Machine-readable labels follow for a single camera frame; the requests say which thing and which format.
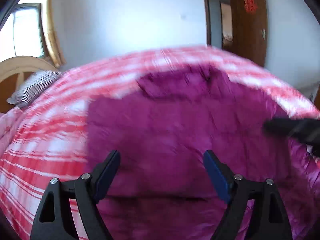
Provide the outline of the striped grey pillow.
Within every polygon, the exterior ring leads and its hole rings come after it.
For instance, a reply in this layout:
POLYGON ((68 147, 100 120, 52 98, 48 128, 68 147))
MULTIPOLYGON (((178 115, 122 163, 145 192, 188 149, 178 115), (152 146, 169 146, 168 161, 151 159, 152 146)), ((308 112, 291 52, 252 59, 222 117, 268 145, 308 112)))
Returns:
POLYGON ((62 76, 63 73, 60 71, 34 72, 13 92, 11 97, 7 98, 7 103, 20 108, 27 107, 62 76))

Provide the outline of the yellow curtain right side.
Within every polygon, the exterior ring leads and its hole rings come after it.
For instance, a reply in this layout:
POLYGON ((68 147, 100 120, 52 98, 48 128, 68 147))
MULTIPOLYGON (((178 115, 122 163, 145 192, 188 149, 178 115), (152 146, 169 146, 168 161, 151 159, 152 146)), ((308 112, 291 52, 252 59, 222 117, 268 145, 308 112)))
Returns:
POLYGON ((53 0, 41 0, 42 29, 49 57, 56 68, 66 63, 53 17, 53 0))

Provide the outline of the red white plaid bedsheet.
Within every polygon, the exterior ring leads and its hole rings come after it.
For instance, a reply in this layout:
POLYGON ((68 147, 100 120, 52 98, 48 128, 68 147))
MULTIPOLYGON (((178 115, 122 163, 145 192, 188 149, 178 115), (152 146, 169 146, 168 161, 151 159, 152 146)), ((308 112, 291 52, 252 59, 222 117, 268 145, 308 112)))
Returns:
POLYGON ((27 109, 12 142, 1 156, 1 210, 22 239, 52 178, 78 178, 87 170, 87 116, 99 96, 112 99, 139 89, 152 73, 212 67, 229 80, 262 90, 290 118, 319 118, 299 91, 248 59, 214 47, 195 46, 131 53, 74 68, 27 109))

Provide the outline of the magenta quilted down jacket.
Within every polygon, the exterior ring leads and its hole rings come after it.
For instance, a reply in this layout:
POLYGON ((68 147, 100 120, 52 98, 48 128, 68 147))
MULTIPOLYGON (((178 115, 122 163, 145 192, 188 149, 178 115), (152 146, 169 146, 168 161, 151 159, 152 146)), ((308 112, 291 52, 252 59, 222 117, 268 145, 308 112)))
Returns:
POLYGON ((204 168, 206 150, 247 179, 273 179, 293 238, 306 236, 319 217, 319 168, 305 145, 263 130, 286 116, 266 93, 212 67, 152 73, 138 85, 88 107, 87 170, 111 150, 121 155, 98 205, 114 239, 210 239, 226 204, 204 168))

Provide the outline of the window with metal frame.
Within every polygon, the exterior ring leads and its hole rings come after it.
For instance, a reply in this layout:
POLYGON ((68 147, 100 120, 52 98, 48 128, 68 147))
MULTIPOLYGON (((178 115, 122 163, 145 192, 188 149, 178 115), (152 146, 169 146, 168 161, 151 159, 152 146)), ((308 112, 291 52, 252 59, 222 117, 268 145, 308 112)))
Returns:
POLYGON ((16 56, 44 58, 47 55, 41 4, 17 5, 1 29, 1 61, 16 56))

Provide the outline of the red double happiness sticker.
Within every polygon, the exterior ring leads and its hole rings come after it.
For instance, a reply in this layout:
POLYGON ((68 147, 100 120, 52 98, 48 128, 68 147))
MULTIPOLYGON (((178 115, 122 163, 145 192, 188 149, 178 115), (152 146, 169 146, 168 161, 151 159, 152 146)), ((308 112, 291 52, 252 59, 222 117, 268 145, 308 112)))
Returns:
POLYGON ((255 0, 244 0, 244 9, 249 14, 255 14, 258 6, 255 0))

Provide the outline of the pink floral folded quilt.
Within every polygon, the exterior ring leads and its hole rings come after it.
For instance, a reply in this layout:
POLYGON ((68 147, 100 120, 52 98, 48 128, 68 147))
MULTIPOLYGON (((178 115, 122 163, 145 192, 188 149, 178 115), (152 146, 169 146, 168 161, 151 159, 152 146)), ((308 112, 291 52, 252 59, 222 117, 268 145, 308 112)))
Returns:
POLYGON ((3 155, 25 117, 24 111, 14 107, 7 113, 1 113, 0 117, 0 156, 3 155))

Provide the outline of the beige wooden headboard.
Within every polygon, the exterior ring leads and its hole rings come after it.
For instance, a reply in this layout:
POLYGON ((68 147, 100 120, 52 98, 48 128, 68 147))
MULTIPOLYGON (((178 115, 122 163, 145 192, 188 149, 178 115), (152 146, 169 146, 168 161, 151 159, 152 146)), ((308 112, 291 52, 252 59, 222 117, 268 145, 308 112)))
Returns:
POLYGON ((18 87, 32 73, 39 70, 57 69, 44 59, 32 56, 17 56, 1 62, 1 113, 7 113, 14 106, 7 103, 18 87))

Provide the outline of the brown wooden door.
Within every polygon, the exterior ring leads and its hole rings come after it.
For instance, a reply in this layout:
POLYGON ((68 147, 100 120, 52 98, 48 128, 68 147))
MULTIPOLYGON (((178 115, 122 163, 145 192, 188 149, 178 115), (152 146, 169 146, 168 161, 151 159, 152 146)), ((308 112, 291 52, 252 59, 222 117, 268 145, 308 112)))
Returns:
POLYGON ((244 0, 233 0, 233 46, 234 53, 263 67, 265 65, 268 24, 266 0, 255 0, 258 9, 249 14, 244 9, 244 0), (266 40, 261 30, 266 31, 266 40))

